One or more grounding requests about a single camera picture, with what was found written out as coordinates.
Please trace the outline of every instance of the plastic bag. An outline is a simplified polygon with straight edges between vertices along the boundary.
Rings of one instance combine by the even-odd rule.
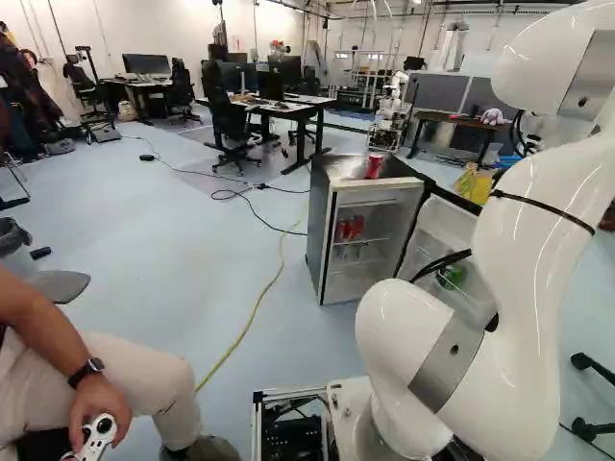
[[[455,182],[453,188],[461,197],[477,205],[484,205],[489,199],[492,182],[492,172],[479,170],[475,163],[467,163],[465,172]]]

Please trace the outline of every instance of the white controller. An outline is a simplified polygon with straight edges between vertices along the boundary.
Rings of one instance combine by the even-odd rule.
[[[60,458],[60,461],[98,461],[115,438],[117,424],[112,415],[103,413],[89,425],[83,425],[82,431],[85,440],[81,451],[79,453],[70,451]]]

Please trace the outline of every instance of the blue floor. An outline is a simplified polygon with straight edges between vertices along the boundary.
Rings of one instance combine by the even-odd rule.
[[[279,133],[287,126],[280,124]],[[216,153],[186,137],[137,123],[123,134],[150,139],[170,164],[211,164]],[[325,144],[360,152],[364,137],[326,130]],[[139,161],[146,144],[123,139],[80,145],[72,154],[48,158],[24,170],[33,200],[2,213],[51,246],[43,269],[90,274],[86,292],[66,308],[81,330],[96,329],[186,357],[204,376],[248,319],[263,285],[279,265],[279,235],[266,229],[240,200],[215,202],[194,177]],[[277,165],[283,159],[276,159]],[[451,187],[461,170],[424,160],[412,166]],[[257,172],[248,171],[247,178]],[[17,189],[0,172],[3,197]],[[306,168],[271,181],[308,188]],[[257,212],[280,228],[302,214],[308,195],[248,193]],[[299,226],[305,231],[307,220]],[[363,374],[354,338],[356,307],[318,306],[305,264],[305,238],[284,242],[285,269],[261,305],[244,343],[198,396],[207,432],[230,439],[250,459],[252,391],[325,384]],[[580,262],[562,309],[562,422],[575,416],[615,422],[615,389],[580,374],[567,357],[586,351],[615,369],[609,341],[615,311],[615,237],[599,232]],[[611,436],[597,444],[615,452]],[[159,438],[149,419],[134,422],[108,460],[154,460]],[[545,458],[607,459],[566,431],[558,431]]]

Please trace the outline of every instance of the yellow cable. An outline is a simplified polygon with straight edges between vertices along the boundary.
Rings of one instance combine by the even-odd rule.
[[[301,222],[304,220],[304,218],[306,217],[306,212],[308,211],[308,204],[309,204],[309,202],[306,202],[306,204],[304,206],[304,209],[301,212],[301,216],[299,217],[297,222],[290,227],[289,231],[294,231],[294,229],[297,226],[299,226],[301,224]],[[241,344],[241,341],[243,341],[243,338],[248,333],[248,330],[250,329],[250,327],[252,326],[252,323],[254,322],[254,319],[255,319],[255,317],[257,315],[258,307],[260,306],[260,302],[263,300],[263,298],[265,297],[265,295],[267,294],[269,289],[280,278],[280,275],[282,274],[282,271],[284,269],[283,242],[284,242],[284,238],[287,235],[288,235],[287,231],[284,231],[282,233],[282,235],[280,235],[280,241],[278,243],[278,252],[280,253],[280,267],[278,268],[278,272],[276,273],[276,276],[274,276],[269,281],[269,283],[267,283],[264,286],[264,288],[262,289],[262,291],[258,295],[257,303],[252,308],[252,313],[250,314],[250,319],[248,320],[248,323],[246,324],[245,328],[241,331],[241,333],[239,333],[239,336],[237,336],[237,339],[234,340],[234,342],[227,349],[227,351],[224,352],[222,357],[220,357],[220,359],[216,362],[216,364],[213,366],[213,368],[208,373],[208,375],[205,376],[205,378],[201,382],[199,382],[199,384],[196,386],[196,389],[194,389],[194,393],[195,394],[197,392],[199,392],[201,389],[203,389],[203,386],[205,386],[208,383],[208,381],[211,379],[211,377],[220,369],[220,367],[222,367],[222,365],[224,365],[224,362],[227,361],[227,359],[231,356],[231,354],[234,352],[234,350],[237,349],[237,347]]]

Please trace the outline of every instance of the person's hand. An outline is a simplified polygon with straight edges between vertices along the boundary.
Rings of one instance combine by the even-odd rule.
[[[70,444],[75,453],[79,453],[84,444],[81,426],[101,413],[109,413],[115,418],[117,433],[111,444],[115,448],[126,436],[133,413],[122,393],[103,375],[86,376],[77,386],[77,396],[70,408],[68,431]]]

